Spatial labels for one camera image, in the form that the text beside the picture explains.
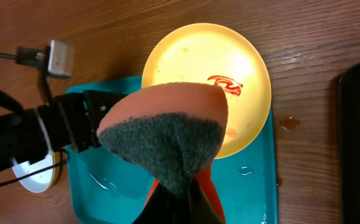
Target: yellow plate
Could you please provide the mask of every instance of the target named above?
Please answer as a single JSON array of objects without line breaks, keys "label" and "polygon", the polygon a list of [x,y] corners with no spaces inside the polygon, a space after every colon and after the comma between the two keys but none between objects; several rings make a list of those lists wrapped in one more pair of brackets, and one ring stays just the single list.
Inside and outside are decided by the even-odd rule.
[{"label": "yellow plate", "polygon": [[170,82],[219,85],[226,92],[228,124],[216,159],[233,155],[260,133],[271,104],[267,68],[237,32],[216,24],[192,24],[164,37],[149,55],[142,87]]}]

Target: orange stain on plate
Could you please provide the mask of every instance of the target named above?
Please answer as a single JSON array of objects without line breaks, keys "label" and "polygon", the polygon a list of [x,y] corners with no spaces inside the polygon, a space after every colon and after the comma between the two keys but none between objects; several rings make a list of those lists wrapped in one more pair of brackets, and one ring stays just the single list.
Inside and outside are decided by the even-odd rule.
[{"label": "orange stain on plate", "polygon": [[238,134],[237,132],[235,131],[235,129],[233,128],[229,128],[226,132],[225,132],[226,135],[228,135],[229,137],[233,138],[233,137],[236,137]]}]

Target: wooden table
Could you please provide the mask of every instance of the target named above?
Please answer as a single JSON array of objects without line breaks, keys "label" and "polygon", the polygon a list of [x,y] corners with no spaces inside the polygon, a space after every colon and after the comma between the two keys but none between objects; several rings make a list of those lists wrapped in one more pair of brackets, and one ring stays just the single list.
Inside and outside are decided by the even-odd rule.
[{"label": "wooden table", "polygon": [[[0,52],[75,44],[71,85],[140,75],[170,31],[196,22],[230,27],[260,52],[272,80],[280,223],[339,223],[337,78],[360,62],[360,1],[0,0]],[[37,72],[0,59],[0,89],[25,108],[42,103]],[[300,121],[286,131],[280,121]],[[10,170],[0,181],[12,178]],[[42,194],[0,189],[0,223],[77,223],[67,177]]]}]

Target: teal tray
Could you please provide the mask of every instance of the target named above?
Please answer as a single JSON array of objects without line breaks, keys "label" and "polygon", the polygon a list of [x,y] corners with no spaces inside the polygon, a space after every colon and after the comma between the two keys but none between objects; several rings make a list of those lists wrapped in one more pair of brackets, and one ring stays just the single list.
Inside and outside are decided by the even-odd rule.
[{"label": "teal tray", "polygon": [[[67,93],[101,90],[129,94],[141,76],[70,87]],[[86,224],[132,223],[141,213],[154,178],[103,147],[79,154],[69,149],[73,209]],[[272,113],[258,137],[241,152],[215,160],[212,179],[229,224],[277,224],[277,184]]]}]

